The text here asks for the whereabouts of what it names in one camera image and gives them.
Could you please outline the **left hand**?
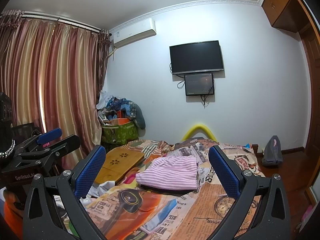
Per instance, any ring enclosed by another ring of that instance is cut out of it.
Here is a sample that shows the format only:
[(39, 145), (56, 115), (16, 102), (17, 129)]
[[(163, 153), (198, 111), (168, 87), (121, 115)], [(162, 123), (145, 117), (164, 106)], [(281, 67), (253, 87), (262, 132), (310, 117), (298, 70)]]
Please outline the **left hand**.
[(8, 207), (15, 212), (23, 213), (24, 207), (20, 203), (19, 199), (17, 198), (16, 194), (10, 192), (9, 190), (5, 189), (3, 192), (3, 196), (5, 199), (6, 204)]

